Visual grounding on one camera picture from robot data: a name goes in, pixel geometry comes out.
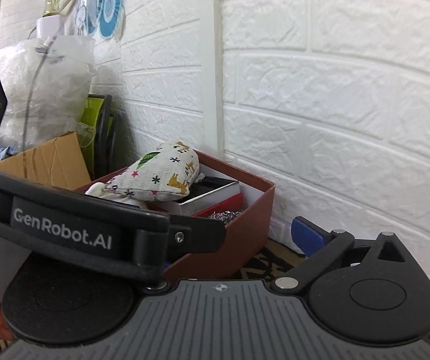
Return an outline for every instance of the red box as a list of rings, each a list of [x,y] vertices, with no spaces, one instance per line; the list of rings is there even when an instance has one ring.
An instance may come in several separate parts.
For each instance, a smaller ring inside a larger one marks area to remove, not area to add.
[[[164,277],[171,283],[183,278],[230,278],[265,246],[268,239],[275,196],[274,183],[199,151],[197,154],[201,167],[205,166],[204,173],[212,169],[214,176],[228,176],[240,181],[246,209],[226,226],[225,243],[217,253],[187,254],[166,268]],[[108,182],[124,170],[95,180],[90,185]],[[84,193],[90,185],[77,191]]]

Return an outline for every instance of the silver bolt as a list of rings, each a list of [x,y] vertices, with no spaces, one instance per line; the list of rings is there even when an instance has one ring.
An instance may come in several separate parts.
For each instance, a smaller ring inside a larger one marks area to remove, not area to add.
[[[298,286],[298,280],[292,277],[279,277],[275,280],[275,285],[282,290],[292,290]]]
[[[165,287],[166,287],[166,285],[167,285],[168,283],[166,282],[166,280],[162,280],[160,283],[158,283],[158,284],[154,284],[154,285],[151,285],[150,287],[145,287],[147,290],[151,290],[151,291],[157,291],[157,290],[163,290]]]
[[[175,242],[177,244],[182,244],[184,241],[185,241],[185,235],[181,231],[175,234]]]

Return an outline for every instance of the blue plastic piece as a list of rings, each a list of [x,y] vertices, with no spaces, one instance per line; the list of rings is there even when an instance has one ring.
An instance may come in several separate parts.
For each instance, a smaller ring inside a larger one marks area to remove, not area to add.
[[[292,240],[307,257],[325,246],[324,237],[298,219],[292,221]]]

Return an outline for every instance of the green chair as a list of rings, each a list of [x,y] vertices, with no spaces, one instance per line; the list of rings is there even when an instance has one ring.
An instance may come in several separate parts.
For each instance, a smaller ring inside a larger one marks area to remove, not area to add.
[[[108,137],[111,132],[110,127],[114,126],[115,117],[110,121],[111,95],[88,95],[84,114],[80,120],[82,123],[95,127],[95,137],[91,143],[82,147],[82,154],[87,164],[88,172],[92,180],[108,174]],[[113,143],[111,143],[111,153],[113,154]]]

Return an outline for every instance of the plastic bag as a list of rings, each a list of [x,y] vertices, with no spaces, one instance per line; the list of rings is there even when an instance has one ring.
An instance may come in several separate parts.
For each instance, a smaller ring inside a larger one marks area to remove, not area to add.
[[[68,131],[80,130],[80,118],[90,91],[94,69],[94,40],[85,36],[29,39],[0,50],[0,81],[7,110],[0,127],[0,147],[30,149]],[[46,60],[34,83],[28,117],[27,99],[35,71]]]

